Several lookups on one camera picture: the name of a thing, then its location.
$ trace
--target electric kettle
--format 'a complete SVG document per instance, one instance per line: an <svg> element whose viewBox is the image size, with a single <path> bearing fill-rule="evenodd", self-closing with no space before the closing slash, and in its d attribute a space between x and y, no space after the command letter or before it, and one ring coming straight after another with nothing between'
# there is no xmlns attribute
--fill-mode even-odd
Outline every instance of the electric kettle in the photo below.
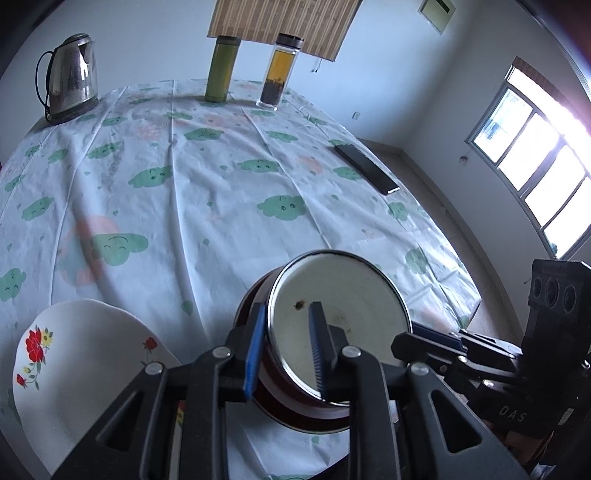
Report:
<svg viewBox="0 0 591 480"><path fill-rule="evenodd" d="M41 59L48 53L51 60L47 67L44 102L37 87L37 73ZM86 33L78 33L64 40L54 51L41 55L35 69L35 88L45 107L45 118L53 125L92 110L99 103L94 40Z"/></svg>

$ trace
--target glass tea bottle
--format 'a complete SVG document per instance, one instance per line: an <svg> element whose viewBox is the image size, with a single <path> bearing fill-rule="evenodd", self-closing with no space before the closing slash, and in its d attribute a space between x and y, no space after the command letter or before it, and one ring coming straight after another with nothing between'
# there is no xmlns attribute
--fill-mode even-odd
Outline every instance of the glass tea bottle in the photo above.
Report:
<svg viewBox="0 0 591 480"><path fill-rule="evenodd" d="M226 101L240 42L241 39L238 37L220 35L217 38L216 48L213 50L212 66L207 78L206 102Z"/></svg>
<svg viewBox="0 0 591 480"><path fill-rule="evenodd" d="M277 110L277 105L281 102L287 80L290 78L296 57L303 44L302 38L284 33L277 35L262 87L261 98L256 101L257 106Z"/></svg>

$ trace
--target green tumbler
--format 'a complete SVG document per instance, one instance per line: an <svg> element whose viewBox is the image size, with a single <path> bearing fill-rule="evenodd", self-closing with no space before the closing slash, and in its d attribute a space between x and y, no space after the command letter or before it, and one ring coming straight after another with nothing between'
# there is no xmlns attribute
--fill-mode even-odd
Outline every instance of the green tumbler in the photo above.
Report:
<svg viewBox="0 0 591 480"><path fill-rule="evenodd" d="M217 38L216 48L213 51L212 66L209 69L209 77L207 78L206 102L226 101L240 42L241 39L238 37L220 35Z"/></svg>

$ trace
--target black phone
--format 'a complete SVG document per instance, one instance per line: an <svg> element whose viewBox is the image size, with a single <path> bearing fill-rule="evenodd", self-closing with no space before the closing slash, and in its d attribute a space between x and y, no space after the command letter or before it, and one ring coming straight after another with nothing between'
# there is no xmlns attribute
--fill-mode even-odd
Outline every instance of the black phone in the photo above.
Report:
<svg viewBox="0 0 591 480"><path fill-rule="evenodd" d="M335 150L382 195L396 192L400 188L355 145L337 145Z"/></svg>

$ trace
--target white plate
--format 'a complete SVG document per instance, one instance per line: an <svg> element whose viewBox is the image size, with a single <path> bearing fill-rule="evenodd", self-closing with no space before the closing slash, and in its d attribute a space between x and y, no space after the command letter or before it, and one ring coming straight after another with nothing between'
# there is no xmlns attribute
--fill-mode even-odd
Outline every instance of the white plate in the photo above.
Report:
<svg viewBox="0 0 591 480"><path fill-rule="evenodd" d="M151 361L180 365L124 310L76 300L37 316L18 344L13 390L25 435L50 474Z"/></svg>
<svg viewBox="0 0 591 480"><path fill-rule="evenodd" d="M341 327L350 344L381 362L402 365L390 345L397 334L410 331L410 320L396 287L360 257L312 252L280 274L270 302L274 349L290 377L310 394L319 398L308 320L313 301L322 302L326 321Z"/></svg>

